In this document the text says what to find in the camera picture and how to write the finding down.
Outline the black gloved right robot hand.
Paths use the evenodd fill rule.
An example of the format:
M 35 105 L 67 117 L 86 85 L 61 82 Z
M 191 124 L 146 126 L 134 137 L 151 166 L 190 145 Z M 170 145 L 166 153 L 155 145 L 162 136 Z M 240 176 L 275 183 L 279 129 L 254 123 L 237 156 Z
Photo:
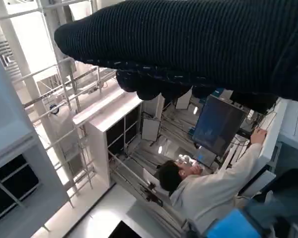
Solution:
M 60 26 L 54 40 L 145 101 L 217 88 L 298 101 L 298 0 L 127 0 Z

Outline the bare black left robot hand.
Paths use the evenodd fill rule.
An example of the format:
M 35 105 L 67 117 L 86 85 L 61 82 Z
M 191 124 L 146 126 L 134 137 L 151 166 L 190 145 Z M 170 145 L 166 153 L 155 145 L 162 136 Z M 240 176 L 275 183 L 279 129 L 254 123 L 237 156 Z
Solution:
M 265 202 L 251 200 L 241 209 L 234 209 L 204 232 L 204 238 L 273 238 L 279 218 L 291 215 L 291 198 L 272 195 Z

